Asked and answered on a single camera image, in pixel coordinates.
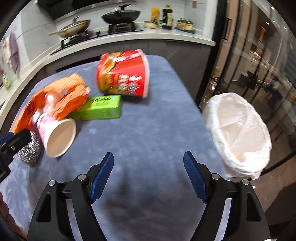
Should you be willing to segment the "person's left hand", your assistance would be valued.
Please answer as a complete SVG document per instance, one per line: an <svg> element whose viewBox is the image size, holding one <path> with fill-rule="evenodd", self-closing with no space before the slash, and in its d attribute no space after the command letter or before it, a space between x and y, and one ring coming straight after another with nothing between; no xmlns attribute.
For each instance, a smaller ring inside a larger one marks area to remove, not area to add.
<svg viewBox="0 0 296 241"><path fill-rule="evenodd" d="M14 218L10 215L10 213L9 213L9 207L4 202L2 193L0 193L0 207L1 207L1 214L4 216L4 219L6 220L6 222L10 226L10 228L14 232L16 232L19 235L21 235L22 237L25 237L23 231L16 225L16 222L15 222Z"/></svg>

